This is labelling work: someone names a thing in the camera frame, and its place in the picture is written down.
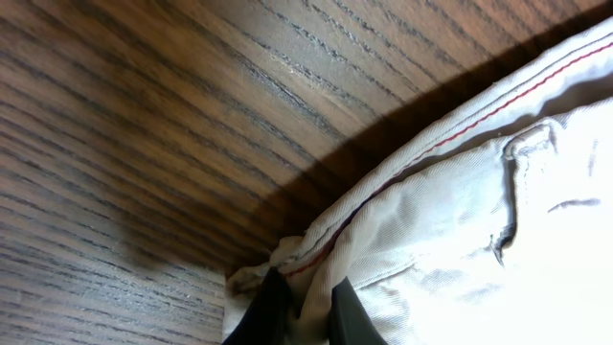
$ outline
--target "white fabric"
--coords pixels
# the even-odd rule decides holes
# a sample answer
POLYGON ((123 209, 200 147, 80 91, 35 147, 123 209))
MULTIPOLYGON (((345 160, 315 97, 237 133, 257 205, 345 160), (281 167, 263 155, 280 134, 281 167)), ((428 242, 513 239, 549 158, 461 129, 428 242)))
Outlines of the white fabric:
POLYGON ((325 343, 346 276, 390 344, 613 343, 613 19, 433 124, 303 238, 227 285, 224 338, 268 267, 295 344, 325 343), (492 245, 515 229, 500 264, 492 245))

